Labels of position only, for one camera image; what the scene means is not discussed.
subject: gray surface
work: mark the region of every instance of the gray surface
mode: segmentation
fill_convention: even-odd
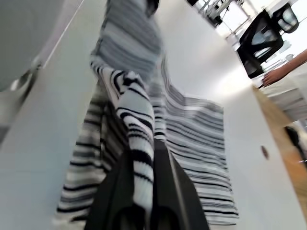
[[[82,1],[83,0],[65,0],[64,1],[63,7],[60,10],[58,19],[56,19],[56,23],[55,23],[54,29],[52,30],[50,38],[47,40],[46,44],[44,45],[44,47],[39,53],[39,60],[41,61],[41,63],[44,64],[47,61],[48,57],[52,53],[52,50],[54,49],[55,45],[57,44],[60,37],[64,33],[67,25],[71,21],[72,17],[74,16],[75,12],[77,11]],[[0,77],[0,91],[1,91],[1,86],[6,86],[6,83],[9,81],[10,81],[9,79],[3,79],[2,76]],[[5,94],[9,93],[10,98],[5,99],[3,95],[4,93]],[[14,120],[16,113],[18,113],[20,107],[22,106],[22,103],[12,103],[12,100],[17,100],[18,97],[20,96],[22,96],[20,95],[20,92],[0,92],[0,109],[1,109],[0,126],[4,124],[6,126],[8,125],[8,122],[6,121],[7,119],[5,120],[6,122],[4,122],[3,116],[10,117],[10,120]],[[8,131],[8,127],[0,128],[0,129],[1,129],[0,130],[0,143],[2,143]]]
[[[0,92],[30,68],[51,34],[63,2],[0,1]]]

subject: chair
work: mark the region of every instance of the chair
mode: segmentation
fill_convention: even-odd
[[[279,26],[264,10],[240,38],[241,47],[261,64],[283,46],[279,31]]]
[[[272,20],[279,26],[280,30],[288,34],[293,33],[299,26],[298,19],[289,3],[275,11]]]
[[[244,47],[240,46],[237,52],[249,78],[255,78],[263,73],[261,64],[252,55],[245,52]]]

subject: striped cloth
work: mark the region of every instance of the striped cloth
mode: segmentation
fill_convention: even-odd
[[[209,224],[236,224],[238,212],[224,154],[223,110],[176,90],[165,59],[161,70],[165,108],[154,108],[155,117],[165,117],[167,147],[193,181]],[[56,224],[82,229],[98,185],[127,146],[127,128],[106,90],[97,85],[70,162]]]
[[[162,81],[156,76],[161,44],[154,18],[147,13],[146,0],[109,0],[90,64],[127,129],[126,149],[130,149],[134,168],[133,201],[147,214],[153,201],[153,139],[165,139],[165,119],[154,116],[154,107],[163,108]],[[68,181],[64,190],[74,186]],[[58,212],[64,207],[61,201]]]
[[[84,227],[98,185],[127,148],[134,159],[133,200],[149,212],[153,138],[165,137],[195,184],[208,222],[236,222],[224,156],[222,109],[205,100],[185,98],[170,84],[165,59],[160,59],[159,31],[146,14],[146,4],[144,0],[108,0],[91,55],[98,85],[54,219],[60,229]]]

